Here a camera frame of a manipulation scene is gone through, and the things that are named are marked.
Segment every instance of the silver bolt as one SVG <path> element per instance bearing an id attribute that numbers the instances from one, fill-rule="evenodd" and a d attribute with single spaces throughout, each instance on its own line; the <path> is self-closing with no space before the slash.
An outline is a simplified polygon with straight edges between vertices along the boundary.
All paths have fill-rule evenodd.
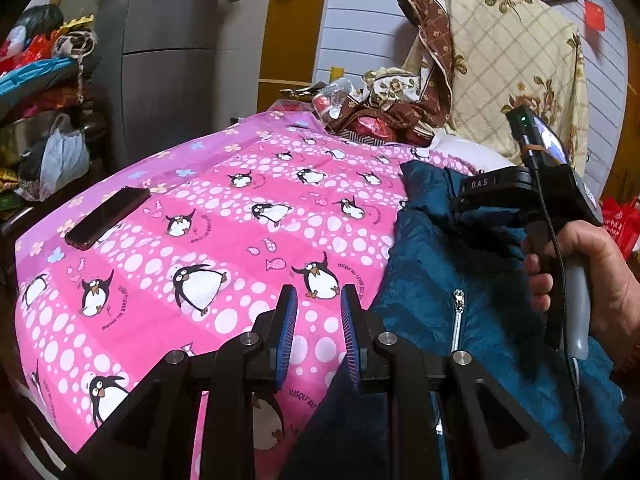
<path id="1" fill-rule="evenodd" d="M 164 360 L 171 365 L 177 365 L 184 359 L 184 352 L 182 350 L 171 350 L 166 353 Z"/>
<path id="2" fill-rule="evenodd" d="M 452 357 L 453 360 L 461 366 L 468 365 L 471 362 L 471 354 L 469 352 L 465 352 L 464 350 L 453 352 Z"/>
<path id="3" fill-rule="evenodd" d="M 240 342 L 243 345 L 255 345 L 258 342 L 258 339 L 260 339 L 260 336 L 255 332 L 244 332 L 240 334 Z"/>
<path id="4" fill-rule="evenodd" d="M 398 342 L 398 336 L 393 332 L 380 332 L 378 341 L 386 346 L 395 345 Z"/>

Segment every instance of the red shopping bag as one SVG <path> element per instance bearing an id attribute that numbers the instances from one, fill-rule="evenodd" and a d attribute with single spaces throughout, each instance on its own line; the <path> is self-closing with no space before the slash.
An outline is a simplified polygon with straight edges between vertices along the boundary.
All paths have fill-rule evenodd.
<path id="1" fill-rule="evenodd" d="M 612 198 L 606 198 L 602 203 L 604 227 L 616 241 L 625 260 L 631 256 L 640 235 L 640 210 L 634 207 L 636 200 L 634 198 L 622 206 Z"/>

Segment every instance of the pink bed sheet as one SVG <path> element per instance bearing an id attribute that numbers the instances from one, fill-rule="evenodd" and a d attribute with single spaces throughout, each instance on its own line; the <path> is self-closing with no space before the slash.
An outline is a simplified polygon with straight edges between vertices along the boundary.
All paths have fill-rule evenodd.
<path id="1" fill-rule="evenodd" d="M 167 351 L 219 348 L 292 283 L 289 375 L 275 401 L 254 402 L 257 477 L 276 478 L 344 357 L 338 291 L 354 283 L 368 306 L 378 290 L 406 199 L 399 165 L 414 153 L 331 137 L 305 112 L 267 112 L 142 160 L 30 229 L 15 247 L 20 357 L 69 446 L 78 450 Z M 471 173 L 459 159 L 430 161 Z M 123 186 L 152 196 L 89 251 L 66 245 Z M 313 262 L 317 276 L 305 269 Z"/>

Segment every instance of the black smartphone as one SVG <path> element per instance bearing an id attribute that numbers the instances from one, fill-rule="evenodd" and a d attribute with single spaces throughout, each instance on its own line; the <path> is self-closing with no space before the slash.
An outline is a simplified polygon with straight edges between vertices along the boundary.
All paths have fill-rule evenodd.
<path id="1" fill-rule="evenodd" d="M 138 209 L 151 196 L 140 187 L 123 187 L 103 204 L 91 211 L 65 236 L 65 242 L 86 251 L 109 229 Z"/>

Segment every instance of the gray handle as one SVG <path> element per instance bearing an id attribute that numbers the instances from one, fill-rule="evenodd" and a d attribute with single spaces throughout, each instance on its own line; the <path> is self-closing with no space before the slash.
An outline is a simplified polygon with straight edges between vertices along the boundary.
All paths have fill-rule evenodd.
<path id="1" fill-rule="evenodd" d="M 554 287 L 551 291 L 551 309 L 547 320 L 546 341 L 556 349 L 562 348 L 562 290 L 560 267 L 544 256 L 544 247 L 549 241 L 546 222 L 527 225 L 527 233 L 533 241 L 534 252 L 540 256 L 543 269 L 552 268 Z M 580 253 L 564 259 L 566 273 L 566 340 L 570 357 L 586 359 L 589 354 L 589 323 L 591 319 L 591 292 L 587 277 L 589 261 Z"/>

